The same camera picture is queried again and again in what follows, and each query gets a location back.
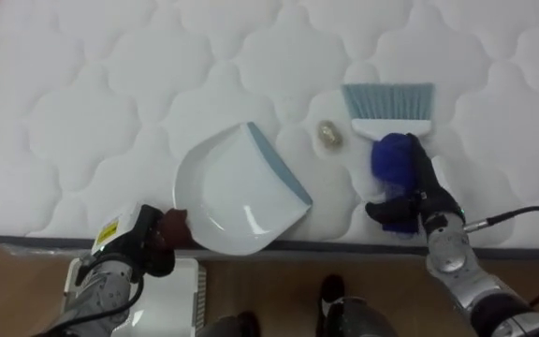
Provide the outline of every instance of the sticker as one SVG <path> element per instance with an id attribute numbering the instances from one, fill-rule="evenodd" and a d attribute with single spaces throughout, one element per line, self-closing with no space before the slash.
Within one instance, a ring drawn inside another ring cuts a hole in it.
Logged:
<path id="1" fill-rule="evenodd" d="M 99 232 L 99 236 L 97 237 L 96 244 L 101 244 L 101 242 L 107 240 L 110 236 L 115 234 L 116 231 L 118 231 L 119 222 L 120 221 L 118 219 L 115 219 L 107 225 L 103 226 L 103 229 L 101 229 L 101 232 Z"/>

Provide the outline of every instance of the robotic hand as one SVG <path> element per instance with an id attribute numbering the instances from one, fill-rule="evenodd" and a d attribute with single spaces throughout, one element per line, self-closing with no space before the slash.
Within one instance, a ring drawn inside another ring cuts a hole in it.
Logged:
<path id="1" fill-rule="evenodd" d="M 71 265 L 77 272 L 66 281 L 66 289 L 76 288 L 76 294 L 65 293 L 62 315 L 38 336 L 110 336 L 140 297 L 144 274 L 162 277 L 174 270 L 173 248 L 190 240 L 185 221 L 186 211 L 170 210 L 164 215 L 148 205 L 120 212 L 103 227 L 91 254 L 72 262 L 79 266 Z M 134 283 L 137 292 L 129 299 Z"/>
<path id="2" fill-rule="evenodd" d="M 478 336 L 539 337 L 539 313 L 500 279 L 480 267 L 467 235 L 522 211 L 539 211 L 539 207 L 466 225 L 461 208 L 438 183 L 430 158 L 419 140 L 414 135 L 407 136 L 413 143 L 416 193 L 413 198 L 368 204 L 368 214 L 378 222 L 419 219 L 428 239 L 428 272 L 444 286 Z"/>

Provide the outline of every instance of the brush bristles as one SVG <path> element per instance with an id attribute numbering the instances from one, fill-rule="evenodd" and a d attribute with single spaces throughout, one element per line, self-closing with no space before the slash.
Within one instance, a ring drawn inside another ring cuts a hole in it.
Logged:
<path id="1" fill-rule="evenodd" d="M 342 86 L 353 119 L 429 120 L 433 91 L 433 83 Z"/>

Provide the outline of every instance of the black shoe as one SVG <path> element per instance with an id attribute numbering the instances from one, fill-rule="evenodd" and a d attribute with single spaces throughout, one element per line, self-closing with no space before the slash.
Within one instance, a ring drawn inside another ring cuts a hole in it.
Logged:
<path id="1" fill-rule="evenodd" d="M 236 318 L 240 323 L 240 337 L 261 337 L 261 328 L 255 313 L 242 312 Z"/>
<path id="2" fill-rule="evenodd" d="M 315 327 L 315 337 L 323 337 L 324 315 L 323 303 L 332 303 L 335 300 L 344 297 L 344 280 L 339 275 L 330 275 L 324 279 L 322 288 L 319 291 L 317 300 L 317 326 Z"/>

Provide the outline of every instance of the quilted mattress surface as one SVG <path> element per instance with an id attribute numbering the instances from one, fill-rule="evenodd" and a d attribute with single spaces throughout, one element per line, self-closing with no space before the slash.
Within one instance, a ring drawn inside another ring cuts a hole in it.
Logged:
<path id="1" fill-rule="evenodd" d="M 283 240 L 422 244 L 364 214 L 382 191 L 340 86 L 425 81 L 425 146 L 468 220 L 539 204 L 539 1 L 0 0 L 0 235 L 91 239 L 127 202 L 167 209 L 187 151 L 253 121 L 314 201 Z M 471 239 L 539 248 L 539 214 Z"/>

